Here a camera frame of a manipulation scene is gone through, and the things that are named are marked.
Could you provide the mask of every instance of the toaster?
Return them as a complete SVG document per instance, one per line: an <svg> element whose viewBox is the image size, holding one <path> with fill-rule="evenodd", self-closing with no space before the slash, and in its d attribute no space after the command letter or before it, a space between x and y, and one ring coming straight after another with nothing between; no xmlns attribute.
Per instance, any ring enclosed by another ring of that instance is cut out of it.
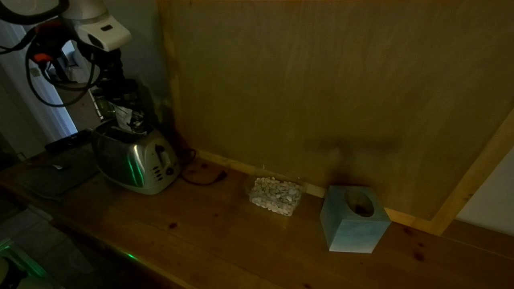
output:
<svg viewBox="0 0 514 289"><path fill-rule="evenodd" d="M103 124L92 147L100 172L130 192L158 195L180 175L175 151L158 131L135 135Z"/></svg>

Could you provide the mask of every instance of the wood grain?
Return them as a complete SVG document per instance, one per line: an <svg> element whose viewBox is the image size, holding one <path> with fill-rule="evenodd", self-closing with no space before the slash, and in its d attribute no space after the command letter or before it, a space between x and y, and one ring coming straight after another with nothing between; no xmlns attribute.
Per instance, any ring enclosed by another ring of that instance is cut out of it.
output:
<svg viewBox="0 0 514 289"><path fill-rule="evenodd" d="M400 225L373 256L331 254L320 198L306 196L291 219L281 217L248 203L248 175L230 169L214 187L177 182L158 196L98 175L63 203L49 203L16 185L26 167L0 172L0 192L183 288L511 288L514 281L511 259ZM188 179L219 171L198 163Z"/></svg>
<svg viewBox="0 0 514 289"><path fill-rule="evenodd" d="M179 129L432 220L514 106L513 15L503 0L161 2Z"/></svg>

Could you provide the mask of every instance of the machine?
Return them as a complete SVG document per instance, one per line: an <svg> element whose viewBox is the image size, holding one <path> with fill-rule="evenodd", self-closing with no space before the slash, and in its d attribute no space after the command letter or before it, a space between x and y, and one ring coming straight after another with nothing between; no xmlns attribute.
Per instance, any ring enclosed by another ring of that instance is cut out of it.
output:
<svg viewBox="0 0 514 289"><path fill-rule="evenodd" d="M36 98L52 108L77 103L92 92L103 126L94 132L97 164L110 180L145 195L156 195L179 179L177 156L169 142L147 121L138 89L124 78L121 47L130 33L102 0L0 0L0 20L32 26L15 47L26 50L26 78ZM63 47L73 41L90 63L89 79L79 84ZM65 103L47 102L32 86L31 65L61 90L81 92Z"/></svg>

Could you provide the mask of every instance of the wooden countertop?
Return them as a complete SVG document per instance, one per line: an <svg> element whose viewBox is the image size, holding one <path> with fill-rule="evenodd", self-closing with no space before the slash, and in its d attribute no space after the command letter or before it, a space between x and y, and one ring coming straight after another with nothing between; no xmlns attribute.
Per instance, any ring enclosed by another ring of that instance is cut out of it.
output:
<svg viewBox="0 0 514 289"><path fill-rule="evenodd" d="M177 182L158 196L126 192L97 175L41 201L16 185L37 161L0 172L10 192L183 288L511 288L514 262L445 238L392 225L371 256L328 253L322 200L304 196L293 217L248 203L244 174L212 187ZM195 180L222 169L198 163Z"/></svg>

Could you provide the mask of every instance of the appliance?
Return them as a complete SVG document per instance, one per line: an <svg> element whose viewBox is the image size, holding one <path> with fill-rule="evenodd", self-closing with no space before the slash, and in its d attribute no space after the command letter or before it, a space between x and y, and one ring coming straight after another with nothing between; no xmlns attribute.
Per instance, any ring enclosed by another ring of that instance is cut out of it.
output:
<svg viewBox="0 0 514 289"><path fill-rule="evenodd" d="M180 175L175 151L158 132L137 135L106 123L94 132L94 155L111 182L142 195L158 195Z"/></svg>

